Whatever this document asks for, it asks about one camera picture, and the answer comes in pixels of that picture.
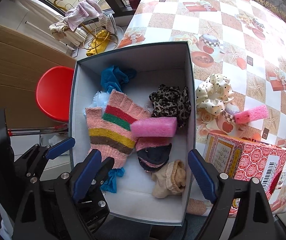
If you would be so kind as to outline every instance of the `white wall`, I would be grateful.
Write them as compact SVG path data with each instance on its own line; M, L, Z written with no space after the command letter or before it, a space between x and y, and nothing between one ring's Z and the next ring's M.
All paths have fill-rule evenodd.
M0 2L0 25L17 30L18 32L21 32L31 38L36 39L39 42L42 42L45 45L58 49L64 53L67 52L67 47L42 33L41 31L25 24L26 21L51 34L48 23L45 20L37 17L35 14L31 13L19 2L14 2L11 0L2 0Z

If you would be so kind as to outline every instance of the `red stool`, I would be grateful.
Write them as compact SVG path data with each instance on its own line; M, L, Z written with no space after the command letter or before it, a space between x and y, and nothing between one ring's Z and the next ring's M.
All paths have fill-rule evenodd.
M35 91L35 100L41 111L64 124L55 127L8 129L9 136L67 132L73 74L73 68L53 67L42 75Z
M53 67L43 74L37 84L37 105L45 115L55 121L69 121L73 74L73 68Z

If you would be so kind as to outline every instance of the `blue fabric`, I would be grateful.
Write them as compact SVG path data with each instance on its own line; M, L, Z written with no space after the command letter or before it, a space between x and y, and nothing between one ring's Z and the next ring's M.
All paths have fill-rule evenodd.
M108 179L102 184L101 190L116 193L116 177L123 177L124 172L124 168L110 170Z
M97 240L149 240L151 228L150 224L113 217L94 233L94 237Z
M113 89L122 92L121 85L129 82L136 76L136 70L120 70L118 66L112 65L101 72L101 86L105 91L111 93Z
M198 233L200 232L202 226L204 225L207 217L196 216L191 214L185 215L188 221L187 232L184 240L194 240ZM182 239L186 227L186 222L184 221L182 227L175 227L172 234L166 240L179 240Z

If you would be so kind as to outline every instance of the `pink sponge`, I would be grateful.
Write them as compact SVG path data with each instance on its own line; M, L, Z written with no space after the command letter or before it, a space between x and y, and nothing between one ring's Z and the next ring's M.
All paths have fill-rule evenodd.
M177 127L176 117L152 117L133 122L134 137L173 137Z
M266 105L261 105L261 106L254 107L252 109L248 109L241 113L235 114L234 117L235 117L236 123L247 123L247 122L267 118L268 110L267 110Z

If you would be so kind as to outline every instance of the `wooden board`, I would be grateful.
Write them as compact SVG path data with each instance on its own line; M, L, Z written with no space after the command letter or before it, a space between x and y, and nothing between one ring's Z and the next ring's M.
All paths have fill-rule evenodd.
M0 25L0 108L8 128L51 127L57 123L35 103L35 88L54 66L74 68L75 59L24 34Z

